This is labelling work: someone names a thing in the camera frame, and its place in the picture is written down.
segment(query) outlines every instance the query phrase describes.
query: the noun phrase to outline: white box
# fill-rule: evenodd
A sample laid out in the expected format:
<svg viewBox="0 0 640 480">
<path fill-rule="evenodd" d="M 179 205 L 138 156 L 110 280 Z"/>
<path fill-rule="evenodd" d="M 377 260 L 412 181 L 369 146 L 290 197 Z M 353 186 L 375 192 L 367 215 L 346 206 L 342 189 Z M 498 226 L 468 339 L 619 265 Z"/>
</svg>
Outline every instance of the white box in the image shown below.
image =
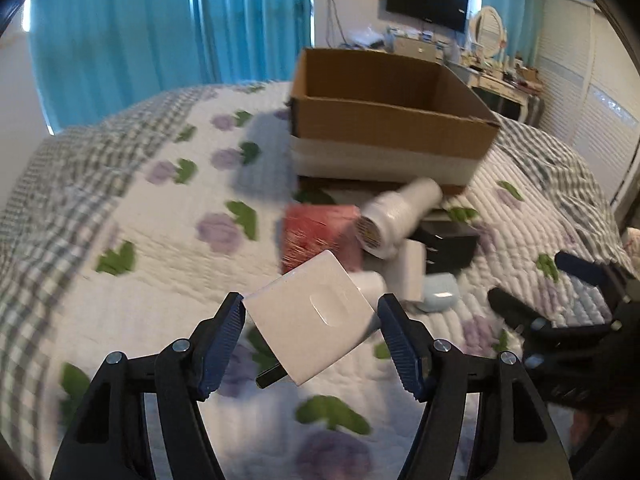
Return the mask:
<svg viewBox="0 0 640 480">
<path fill-rule="evenodd" d="M 380 326 L 377 314 L 330 251 L 243 303 L 298 386 L 347 355 Z"/>
</svg>

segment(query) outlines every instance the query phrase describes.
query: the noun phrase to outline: cardboard box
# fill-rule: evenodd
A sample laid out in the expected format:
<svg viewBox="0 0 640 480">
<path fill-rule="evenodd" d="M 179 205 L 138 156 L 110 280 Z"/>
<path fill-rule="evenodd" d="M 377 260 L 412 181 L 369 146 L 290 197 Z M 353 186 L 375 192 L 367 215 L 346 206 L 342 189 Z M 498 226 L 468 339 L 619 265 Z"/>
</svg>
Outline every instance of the cardboard box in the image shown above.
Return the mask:
<svg viewBox="0 0 640 480">
<path fill-rule="evenodd" d="M 290 97 L 296 171 L 332 182 L 427 176 L 460 192 L 499 130 L 451 70 L 382 52 L 307 49 Z"/>
</svg>

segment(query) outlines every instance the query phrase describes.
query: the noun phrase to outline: black box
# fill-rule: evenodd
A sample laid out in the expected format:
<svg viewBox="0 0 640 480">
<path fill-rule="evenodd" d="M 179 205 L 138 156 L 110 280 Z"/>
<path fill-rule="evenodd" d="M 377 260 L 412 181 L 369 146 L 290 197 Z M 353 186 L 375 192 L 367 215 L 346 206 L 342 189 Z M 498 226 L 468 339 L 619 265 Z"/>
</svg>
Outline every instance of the black box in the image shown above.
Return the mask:
<svg viewBox="0 0 640 480">
<path fill-rule="evenodd" d="M 427 274 L 457 274 L 471 265 L 480 236 L 464 222 L 423 220 L 409 238 L 426 246 Z"/>
</svg>

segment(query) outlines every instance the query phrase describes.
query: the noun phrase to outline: white bottle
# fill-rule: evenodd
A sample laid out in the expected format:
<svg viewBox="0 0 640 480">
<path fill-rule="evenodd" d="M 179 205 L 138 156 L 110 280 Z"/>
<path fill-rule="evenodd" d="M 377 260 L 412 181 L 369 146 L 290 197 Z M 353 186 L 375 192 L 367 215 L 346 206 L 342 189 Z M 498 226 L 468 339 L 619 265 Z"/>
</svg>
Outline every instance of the white bottle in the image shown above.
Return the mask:
<svg viewBox="0 0 640 480">
<path fill-rule="evenodd" d="M 358 240 L 364 250 L 386 260 L 442 200 L 442 190 L 430 178 L 419 178 L 398 191 L 378 195 L 362 208 L 357 222 Z"/>
</svg>

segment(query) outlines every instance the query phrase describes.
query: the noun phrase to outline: blue gripper pad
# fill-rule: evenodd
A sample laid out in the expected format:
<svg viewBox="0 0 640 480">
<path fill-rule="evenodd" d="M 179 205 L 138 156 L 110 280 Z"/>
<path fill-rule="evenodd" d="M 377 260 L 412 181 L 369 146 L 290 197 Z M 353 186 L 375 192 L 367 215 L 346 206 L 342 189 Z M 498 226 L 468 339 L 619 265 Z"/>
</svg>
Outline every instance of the blue gripper pad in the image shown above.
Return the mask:
<svg viewBox="0 0 640 480">
<path fill-rule="evenodd" d="M 191 336 L 196 340 L 191 370 L 199 400 L 207 399 L 220 387 L 242 332 L 245 314 L 242 296 L 230 292 L 213 319 L 201 322 Z"/>
<path fill-rule="evenodd" d="M 385 294 L 378 300 L 378 317 L 380 318 L 382 335 L 402 381 L 402 386 L 414 394 L 416 400 L 424 402 L 428 392 L 422 377 L 421 352 L 417 348 L 417 346 L 424 345 L 416 345 L 415 337 L 411 334 L 410 324 L 415 321 L 411 321 L 407 317 L 393 294 Z M 431 335 L 424 326 L 422 328 L 426 333 L 424 342 L 428 344 Z"/>
</svg>

